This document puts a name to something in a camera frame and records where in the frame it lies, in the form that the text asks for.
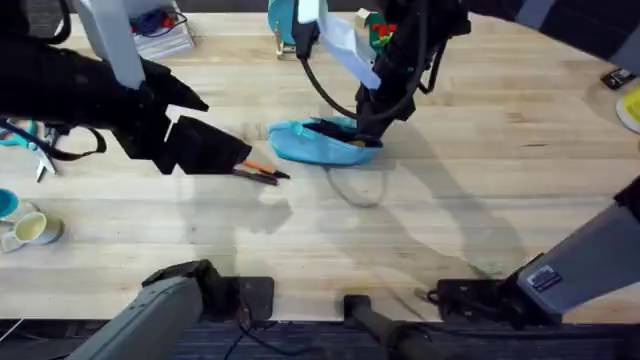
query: blue towel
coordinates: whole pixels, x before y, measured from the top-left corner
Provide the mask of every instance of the blue towel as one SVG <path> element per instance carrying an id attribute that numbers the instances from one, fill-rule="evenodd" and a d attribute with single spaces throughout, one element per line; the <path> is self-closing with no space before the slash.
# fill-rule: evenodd
<path id="1" fill-rule="evenodd" d="M 346 117 L 324 119 L 345 132 L 355 134 L 355 121 Z M 323 135 L 304 127 L 320 119 L 290 120 L 269 127 L 269 143 L 276 154 L 287 160 L 323 165 L 366 164 L 380 147 L 360 147 Z"/>

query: light wood surface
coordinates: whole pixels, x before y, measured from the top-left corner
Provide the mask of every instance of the light wood surface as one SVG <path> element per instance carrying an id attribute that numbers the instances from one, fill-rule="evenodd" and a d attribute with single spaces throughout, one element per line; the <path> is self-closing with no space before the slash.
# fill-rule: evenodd
<path id="1" fill-rule="evenodd" d="M 0 185 L 60 215 L 67 233 L 0 256 L 0 317 L 111 318 L 155 270 L 207 258 L 223 274 L 273 276 L 275 319 L 335 320 L 343 294 L 365 293 L 393 318 L 436 320 L 416 287 L 509 275 L 640 174 L 639 138 L 614 113 L 620 94 L 598 80 L 611 66 L 517 25 L 474 17 L 435 93 L 416 95 L 418 110 L 388 131 L 375 161 L 323 169 L 278 159 L 266 143 L 269 124 L 322 107 L 299 63 L 275 59 L 266 15 L 193 14 L 189 24 L 197 49 L 163 63 L 211 109 L 185 113 L 241 136 L 252 159 L 293 179 L 162 176 L 107 134 L 106 154 L 58 162 L 62 176 L 37 185 L 35 158 L 2 148 Z M 78 26 L 65 45 L 91 53 Z M 355 105 L 356 81 L 320 46 L 312 65 Z M 60 142 L 92 146 L 85 130 Z M 640 321 L 640 286 L 567 321 Z"/>

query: mug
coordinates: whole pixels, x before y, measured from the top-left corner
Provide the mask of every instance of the mug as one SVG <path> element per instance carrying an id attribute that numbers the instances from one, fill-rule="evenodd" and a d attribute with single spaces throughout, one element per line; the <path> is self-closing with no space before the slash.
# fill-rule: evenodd
<path id="1" fill-rule="evenodd" d="M 32 212 L 18 220 L 13 229 L 2 236 L 4 252 L 26 244 L 45 245 L 57 240 L 62 232 L 62 220 L 41 212 Z"/>

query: teal object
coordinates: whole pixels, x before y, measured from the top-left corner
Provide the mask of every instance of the teal object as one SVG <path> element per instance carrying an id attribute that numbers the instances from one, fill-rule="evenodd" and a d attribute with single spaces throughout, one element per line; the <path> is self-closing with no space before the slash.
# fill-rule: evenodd
<path id="1" fill-rule="evenodd" d="M 285 44 L 295 44 L 291 35 L 291 23 L 293 22 L 293 0 L 269 0 L 267 19 L 271 31 L 276 31 L 276 24 L 280 32 L 280 40 Z"/>
<path id="2" fill-rule="evenodd" d="M 10 123 L 15 124 L 15 121 L 8 120 Z M 38 127 L 34 121 L 29 120 L 29 124 L 25 131 L 33 136 L 38 135 Z M 29 150 L 37 150 L 35 144 L 31 143 L 29 140 L 23 138 L 20 135 L 12 134 L 9 130 L 0 128 L 0 138 L 4 138 L 5 136 L 9 136 L 6 139 L 0 140 L 0 145 L 4 146 L 22 146 Z"/>
<path id="3" fill-rule="evenodd" d="M 355 133 L 355 121 L 346 117 L 324 119 Z M 375 156 L 381 147 L 361 147 L 304 127 L 319 119 L 290 120 L 269 127 L 269 143 L 276 154 L 287 160 L 320 165 L 362 165 Z"/>
<path id="4" fill-rule="evenodd" d="M 11 215 L 18 208 L 18 197 L 7 189 L 0 189 L 0 218 Z"/>

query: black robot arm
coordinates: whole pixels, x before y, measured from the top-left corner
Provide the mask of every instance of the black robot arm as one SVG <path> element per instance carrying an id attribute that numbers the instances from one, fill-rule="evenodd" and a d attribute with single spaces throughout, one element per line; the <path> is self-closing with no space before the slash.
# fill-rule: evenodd
<path id="1" fill-rule="evenodd" d="M 175 165 L 187 174 L 230 173 L 251 147 L 197 119 L 181 117 L 176 124 L 165 115 L 169 105 L 206 111 L 209 107 L 187 85 L 162 65 L 141 60 L 145 80 L 138 89 L 121 85 L 105 61 L 49 44 L 63 42 L 70 33 L 64 0 L 63 30 L 52 38 L 28 35 L 20 0 L 3 1 L 0 25 L 0 116 L 45 122 L 65 135 L 76 126 L 92 130 L 104 152 L 105 142 L 93 129 L 111 131 L 132 159 L 152 160 L 164 174 Z M 36 143 L 53 158 L 75 160 L 68 154 L 15 128 L 6 120 L 0 127 Z"/>

